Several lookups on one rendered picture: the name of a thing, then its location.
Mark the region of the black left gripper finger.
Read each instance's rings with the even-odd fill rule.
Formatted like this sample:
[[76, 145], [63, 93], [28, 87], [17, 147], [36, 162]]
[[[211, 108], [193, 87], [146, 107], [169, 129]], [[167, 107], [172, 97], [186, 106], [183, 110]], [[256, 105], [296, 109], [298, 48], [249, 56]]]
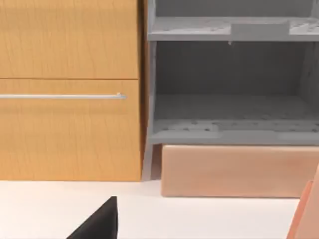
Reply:
[[110, 197], [66, 239], [117, 239], [117, 197]]

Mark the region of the wooden cupboard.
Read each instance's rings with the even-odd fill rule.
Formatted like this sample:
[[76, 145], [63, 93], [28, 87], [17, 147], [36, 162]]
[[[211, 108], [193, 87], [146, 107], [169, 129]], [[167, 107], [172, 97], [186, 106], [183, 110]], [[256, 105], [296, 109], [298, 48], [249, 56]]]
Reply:
[[[144, 76], [144, 62], [145, 62], [145, 37], [144, 37], [144, 0], [138, 1], [138, 54], [139, 54], [139, 74], [135, 79], [118, 79], [118, 80], [138, 80], [139, 89], [139, 109], [140, 109], [140, 140], [141, 140], [141, 163], [143, 161], [144, 143], [145, 143], [145, 114], [146, 105], [145, 100], [145, 76]], [[17, 79], [40, 79], [40, 80], [59, 80], [55, 78], [17, 78]], [[89, 80], [89, 79], [62, 79], [62, 80]], [[117, 80], [117, 79], [93, 79], [93, 80]]]

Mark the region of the plain wooden drawer front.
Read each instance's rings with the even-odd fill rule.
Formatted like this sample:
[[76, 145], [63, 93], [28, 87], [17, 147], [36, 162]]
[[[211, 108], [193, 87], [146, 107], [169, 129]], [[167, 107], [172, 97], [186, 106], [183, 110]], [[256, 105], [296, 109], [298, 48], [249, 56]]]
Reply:
[[135, 79], [137, 0], [0, 0], [0, 78]]

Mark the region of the grey pierced drawer inside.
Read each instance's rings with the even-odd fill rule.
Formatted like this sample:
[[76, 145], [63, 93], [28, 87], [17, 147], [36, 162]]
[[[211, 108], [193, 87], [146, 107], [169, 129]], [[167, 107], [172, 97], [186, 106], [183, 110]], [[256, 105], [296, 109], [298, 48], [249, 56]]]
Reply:
[[148, 0], [148, 144], [319, 145], [319, 0]]

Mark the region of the salmon-coloured box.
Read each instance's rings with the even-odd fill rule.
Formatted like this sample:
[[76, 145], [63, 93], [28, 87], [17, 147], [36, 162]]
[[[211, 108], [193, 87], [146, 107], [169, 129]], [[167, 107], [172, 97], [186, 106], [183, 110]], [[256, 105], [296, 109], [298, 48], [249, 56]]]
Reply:
[[286, 239], [319, 239], [319, 165], [302, 192]]

